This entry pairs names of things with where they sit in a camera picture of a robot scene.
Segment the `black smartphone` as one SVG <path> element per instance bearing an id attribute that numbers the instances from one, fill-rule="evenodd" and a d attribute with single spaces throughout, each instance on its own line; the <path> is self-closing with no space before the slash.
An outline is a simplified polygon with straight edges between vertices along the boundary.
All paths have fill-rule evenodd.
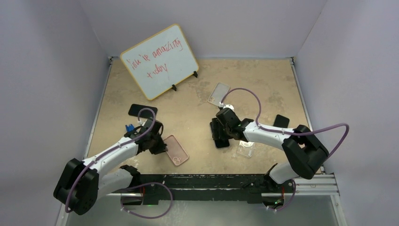
<path id="1" fill-rule="evenodd" d="M 229 139 L 214 139 L 215 147 L 216 148 L 225 148 L 230 146 Z"/>

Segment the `pink phone case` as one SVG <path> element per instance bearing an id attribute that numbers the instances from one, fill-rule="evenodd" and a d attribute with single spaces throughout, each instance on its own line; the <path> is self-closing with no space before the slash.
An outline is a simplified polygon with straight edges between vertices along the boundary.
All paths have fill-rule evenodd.
<path id="1" fill-rule="evenodd" d="M 166 153 L 175 166 L 180 166 L 189 159 L 188 153 L 174 135 L 166 137 L 163 141 L 166 144 Z"/>

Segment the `clear phone case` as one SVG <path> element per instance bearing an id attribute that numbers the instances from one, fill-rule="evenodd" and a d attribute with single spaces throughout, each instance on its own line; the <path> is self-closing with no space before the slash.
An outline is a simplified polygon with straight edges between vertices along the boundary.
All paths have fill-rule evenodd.
<path id="1" fill-rule="evenodd" d="M 253 155 L 254 148 L 255 148 L 254 142 L 240 141 L 236 149 L 236 152 L 237 154 L 249 159 Z"/>

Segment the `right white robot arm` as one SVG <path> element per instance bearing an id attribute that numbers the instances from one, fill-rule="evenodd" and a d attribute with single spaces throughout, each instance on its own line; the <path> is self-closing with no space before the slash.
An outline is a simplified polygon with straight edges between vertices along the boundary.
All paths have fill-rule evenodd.
<path id="1" fill-rule="evenodd" d="M 268 145 L 282 150 L 287 162 L 273 166 L 264 179 L 265 188 L 277 191 L 288 180 L 312 179 L 329 152 L 308 127 L 279 128 L 257 124 L 253 119 L 240 120 L 230 108 L 221 109 L 212 119 L 214 139 L 235 139 Z"/>

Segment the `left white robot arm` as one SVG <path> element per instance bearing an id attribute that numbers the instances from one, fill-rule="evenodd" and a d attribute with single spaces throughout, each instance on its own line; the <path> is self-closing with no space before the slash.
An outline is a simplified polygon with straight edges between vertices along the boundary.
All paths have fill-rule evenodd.
<path id="1" fill-rule="evenodd" d="M 108 149 L 84 160 L 68 161 L 53 191 L 53 197 L 65 205 L 65 211 L 83 215 L 100 198 L 118 190 L 130 193 L 140 188 L 140 172 L 122 163 L 149 151 L 160 154 L 167 151 L 161 135 L 163 124 L 152 118 L 127 132 Z"/>

